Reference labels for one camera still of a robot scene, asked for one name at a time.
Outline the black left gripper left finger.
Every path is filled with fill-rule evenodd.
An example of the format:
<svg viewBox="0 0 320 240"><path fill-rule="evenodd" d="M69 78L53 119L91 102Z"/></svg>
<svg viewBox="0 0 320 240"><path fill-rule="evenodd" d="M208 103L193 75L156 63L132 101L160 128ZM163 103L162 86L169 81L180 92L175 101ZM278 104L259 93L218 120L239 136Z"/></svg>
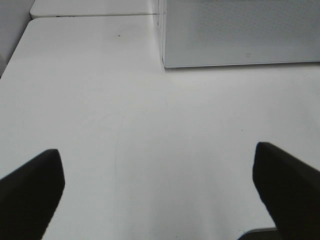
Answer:
<svg viewBox="0 0 320 240"><path fill-rule="evenodd" d="M0 180L0 238L40 240L65 188L60 153L48 149Z"/></svg>

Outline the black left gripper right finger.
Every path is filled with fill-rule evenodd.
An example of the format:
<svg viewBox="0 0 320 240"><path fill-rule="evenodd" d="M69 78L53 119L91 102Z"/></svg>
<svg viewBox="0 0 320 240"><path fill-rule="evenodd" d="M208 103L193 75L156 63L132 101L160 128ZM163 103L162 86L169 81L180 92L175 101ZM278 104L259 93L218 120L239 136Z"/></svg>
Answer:
<svg viewBox="0 0 320 240"><path fill-rule="evenodd" d="M320 238L320 172L281 148L256 145L252 179L284 240Z"/></svg>

